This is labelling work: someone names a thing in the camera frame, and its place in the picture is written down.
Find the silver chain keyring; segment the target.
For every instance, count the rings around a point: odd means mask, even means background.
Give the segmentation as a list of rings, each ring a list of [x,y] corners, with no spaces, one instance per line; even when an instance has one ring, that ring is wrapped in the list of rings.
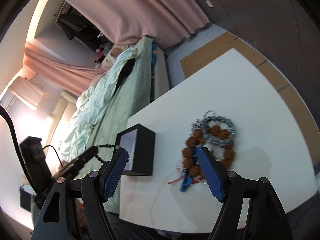
[[[201,128],[201,123],[200,122],[195,122],[191,124],[191,132],[190,135],[193,135],[195,131],[201,131],[202,132],[202,128]]]

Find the black jewelry box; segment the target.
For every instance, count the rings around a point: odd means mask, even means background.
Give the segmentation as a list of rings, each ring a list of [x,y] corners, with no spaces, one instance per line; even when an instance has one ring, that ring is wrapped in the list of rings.
[[[155,132],[141,124],[136,124],[117,134],[116,145],[124,148],[129,155],[123,175],[153,175],[155,137]]]

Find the pale green duvet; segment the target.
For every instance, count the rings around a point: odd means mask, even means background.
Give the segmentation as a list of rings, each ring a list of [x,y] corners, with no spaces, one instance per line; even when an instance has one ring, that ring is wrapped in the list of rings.
[[[101,121],[113,98],[120,71],[127,61],[137,56],[138,49],[135,47],[122,52],[111,69],[78,98],[66,135],[58,146],[63,160],[70,161],[85,150],[93,128]]]

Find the green bed cover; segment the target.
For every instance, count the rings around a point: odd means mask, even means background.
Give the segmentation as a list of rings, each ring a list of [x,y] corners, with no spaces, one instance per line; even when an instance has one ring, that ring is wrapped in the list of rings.
[[[155,46],[152,39],[144,37],[134,47],[138,49],[138,56],[133,70],[93,128],[85,150],[92,145],[115,144],[117,134],[126,129],[128,119],[150,103],[151,61]]]

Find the pink curtain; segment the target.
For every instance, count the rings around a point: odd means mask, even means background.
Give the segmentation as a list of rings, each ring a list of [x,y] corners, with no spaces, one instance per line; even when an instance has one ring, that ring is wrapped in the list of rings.
[[[163,49],[209,23],[194,0],[65,0],[111,42],[131,44],[144,36]]]
[[[87,68],[61,61],[29,43],[24,48],[23,63],[36,74],[76,96],[87,90],[92,81],[107,73],[104,68]]]

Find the black garment on bed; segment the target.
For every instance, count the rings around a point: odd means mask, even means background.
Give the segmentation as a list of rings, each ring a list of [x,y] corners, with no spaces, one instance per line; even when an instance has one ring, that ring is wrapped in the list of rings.
[[[117,93],[117,90],[120,88],[120,86],[123,85],[125,79],[131,74],[133,67],[135,65],[135,62],[136,62],[136,59],[130,59],[129,61],[127,61],[127,63],[125,63],[124,67],[119,73],[118,81],[112,96],[115,96],[115,94]]]

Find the floral pillow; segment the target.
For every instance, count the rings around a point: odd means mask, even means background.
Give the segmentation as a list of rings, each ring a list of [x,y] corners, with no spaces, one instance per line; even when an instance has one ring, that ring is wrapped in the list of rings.
[[[119,45],[119,44],[113,45],[111,50],[108,52],[108,54],[100,64],[100,68],[110,69],[114,65],[117,57],[128,48],[129,48],[129,45]]]

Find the plush toys pile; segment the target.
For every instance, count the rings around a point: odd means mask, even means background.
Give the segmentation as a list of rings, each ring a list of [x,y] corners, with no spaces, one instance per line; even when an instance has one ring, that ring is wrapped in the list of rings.
[[[108,54],[108,52],[111,50],[112,48],[112,43],[111,42],[107,42],[103,45],[101,45],[95,52],[97,54],[97,57],[93,60],[94,65],[100,64],[103,62],[104,58],[106,57],[106,55]]]

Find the white wall socket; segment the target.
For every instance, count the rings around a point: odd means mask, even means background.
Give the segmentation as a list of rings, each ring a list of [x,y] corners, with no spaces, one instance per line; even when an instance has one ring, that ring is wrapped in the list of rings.
[[[211,3],[211,1],[209,0],[205,0],[206,4],[208,5],[208,7],[213,8],[213,4]]]

